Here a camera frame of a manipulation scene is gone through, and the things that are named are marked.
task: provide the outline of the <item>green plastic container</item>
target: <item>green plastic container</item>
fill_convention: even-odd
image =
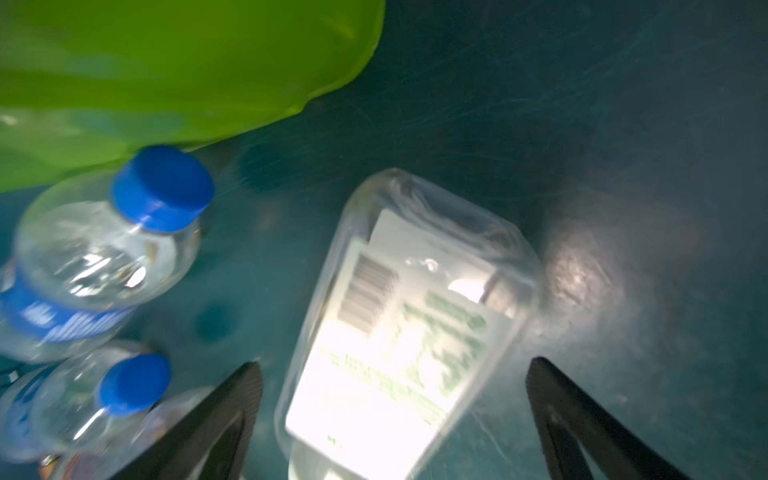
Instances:
[[[0,191],[197,147],[351,81],[383,0],[11,0],[0,8]]]

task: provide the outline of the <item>water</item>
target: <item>water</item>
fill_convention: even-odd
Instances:
[[[19,463],[99,452],[141,421],[169,380],[162,357],[127,342],[29,373],[0,398],[0,455]]]
[[[18,225],[2,272],[0,353],[51,362],[113,337],[137,305],[189,270],[197,217],[213,193],[205,169],[169,147],[45,191]]]

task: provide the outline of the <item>scratched plastic surface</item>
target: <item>scratched plastic surface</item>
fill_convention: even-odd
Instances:
[[[534,355],[694,480],[768,478],[766,23],[757,0],[391,0],[351,85],[198,153],[200,256],[128,334],[173,392],[258,358],[244,474],[286,478],[272,412],[343,203],[401,167],[520,226],[550,292],[420,480],[547,478]],[[0,197],[2,246],[30,197]]]

